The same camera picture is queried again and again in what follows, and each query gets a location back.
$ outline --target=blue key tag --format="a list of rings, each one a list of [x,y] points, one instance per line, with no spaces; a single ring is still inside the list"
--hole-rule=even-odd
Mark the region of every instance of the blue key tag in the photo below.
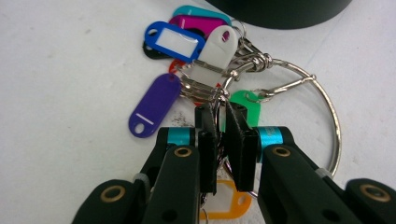
[[[200,7],[193,7],[193,6],[178,7],[174,11],[173,17],[175,17],[177,15],[191,15],[191,16],[220,18],[220,19],[226,21],[229,25],[232,25],[232,22],[228,16],[226,16],[222,13],[219,13],[219,12],[214,12],[214,11],[200,8]]]
[[[149,137],[160,126],[180,95],[180,79],[171,73],[157,77],[129,118],[129,130],[140,138]]]
[[[205,45],[200,35],[164,21],[156,21],[147,28],[145,42],[149,47],[186,63],[197,59]]]

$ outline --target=purple key tag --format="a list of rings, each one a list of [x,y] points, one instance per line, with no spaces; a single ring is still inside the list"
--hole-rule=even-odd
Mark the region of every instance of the purple key tag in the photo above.
[[[180,79],[171,73],[157,77],[129,118],[129,130],[140,138],[149,137],[160,126],[180,95]]]

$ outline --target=bunch of key tags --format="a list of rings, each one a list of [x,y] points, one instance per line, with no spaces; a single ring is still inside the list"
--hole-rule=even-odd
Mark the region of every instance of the bunch of key tags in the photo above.
[[[192,6],[177,8],[169,22],[155,21],[150,24],[144,34],[143,51],[151,59],[173,61],[168,73],[153,81],[132,113],[129,120],[131,133],[140,138],[154,134],[178,96],[187,97],[196,105],[211,103],[218,111],[225,101],[238,103],[247,108],[247,124],[256,127],[261,102],[267,102],[281,92],[310,82],[317,88],[332,114],[335,144],[328,170],[334,175],[340,158],[341,132],[329,96],[316,81],[315,75],[295,64],[273,59],[255,48],[247,40],[244,24],[240,24],[242,29],[233,26],[224,14]],[[300,78],[270,90],[236,91],[233,94],[228,91],[241,74],[258,73],[275,65],[290,70]],[[218,120],[215,123],[218,130],[223,129]],[[230,215],[231,212],[230,216],[219,218],[242,216],[249,204],[250,201],[243,204],[244,211],[239,212],[238,216]]]

